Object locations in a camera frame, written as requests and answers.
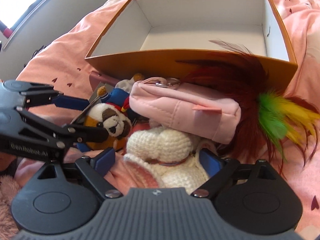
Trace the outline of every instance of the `pink pouch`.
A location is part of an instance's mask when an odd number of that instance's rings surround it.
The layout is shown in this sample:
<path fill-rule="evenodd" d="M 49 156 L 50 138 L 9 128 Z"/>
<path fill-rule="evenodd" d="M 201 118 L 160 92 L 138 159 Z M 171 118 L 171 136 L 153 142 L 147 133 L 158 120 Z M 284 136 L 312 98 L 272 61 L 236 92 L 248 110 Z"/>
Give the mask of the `pink pouch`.
<path fill-rule="evenodd" d="M 154 77 L 135 82 L 130 108 L 164 126 L 228 144 L 240 121 L 236 101 L 210 88 Z"/>

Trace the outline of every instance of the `heart pattern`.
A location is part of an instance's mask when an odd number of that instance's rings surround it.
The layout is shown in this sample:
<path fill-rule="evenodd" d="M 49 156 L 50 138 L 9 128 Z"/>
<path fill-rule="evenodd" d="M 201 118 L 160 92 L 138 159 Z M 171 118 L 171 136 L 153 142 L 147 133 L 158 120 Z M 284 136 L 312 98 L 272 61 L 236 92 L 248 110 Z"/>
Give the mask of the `heart pattern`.
<path fill-rule="evenodd" d="M 311 211 L 314 209 L 319 209 L 319 203 L 317 201 L 316 196 L 313 197 L 312 203 L 311 203 Z"/>

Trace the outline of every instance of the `feather duster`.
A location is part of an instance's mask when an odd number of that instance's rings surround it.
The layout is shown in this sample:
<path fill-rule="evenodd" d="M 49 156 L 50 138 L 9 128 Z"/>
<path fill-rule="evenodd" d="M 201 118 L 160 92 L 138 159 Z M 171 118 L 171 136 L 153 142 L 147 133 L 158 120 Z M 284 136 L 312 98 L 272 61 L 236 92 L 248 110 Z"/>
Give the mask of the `feather duster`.
<path fill-rule="evenodd" d="M 210 42 L 234 53 L 225 59 L 220 57 L 219 60 L 178 61 L 201 67 L 181 81 L 210 87 L 239 104 L 241 119 L 230 143 L 233 146 L 232 157 L 255 160 L 261 143 L 265 141 L 269 161 L 276 150 L 285 161 L 282 140 L 287 137 L 300 149 L 305 163 L 308 136 L 316 138 L 316 146 L 318 142 L 316 122 L 320 114 L 316 107 L 301 98 L 283 97 L 269 90 L 268 74 L 247 48 L 223 41 Z"/>

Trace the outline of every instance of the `open cardboard box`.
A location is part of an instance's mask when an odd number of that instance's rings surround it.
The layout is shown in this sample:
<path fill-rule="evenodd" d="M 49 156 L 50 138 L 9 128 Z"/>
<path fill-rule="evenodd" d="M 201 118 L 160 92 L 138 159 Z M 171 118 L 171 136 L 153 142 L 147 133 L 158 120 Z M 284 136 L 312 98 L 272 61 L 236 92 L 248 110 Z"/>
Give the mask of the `open cardboard box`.
<path fill-rule="evenodd" d="M 297 70 L 284 23 L 272 0 L 128 0 L 86 56 L 98 71 L 118 79 L 135 73 L 181 78 L 224 49 L 209 40 L 247 47 L 283 91 Z"/>

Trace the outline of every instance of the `white wall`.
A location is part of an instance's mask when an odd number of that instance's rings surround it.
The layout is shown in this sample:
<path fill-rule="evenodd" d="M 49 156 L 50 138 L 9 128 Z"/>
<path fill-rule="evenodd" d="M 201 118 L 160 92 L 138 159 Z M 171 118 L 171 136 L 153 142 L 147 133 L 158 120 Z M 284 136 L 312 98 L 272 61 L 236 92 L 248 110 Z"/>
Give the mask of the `white wall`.
<path fill-rule="evenodd" d="M 15 79 L 35 50 L 67 33 L 85 15 L 106 1 L 47 0 L 14 34 L 6 48 L 4 43 L 7 39 L 0 33 L 0 41 L 3 42 L 0 52 L 0 79 Z"/>

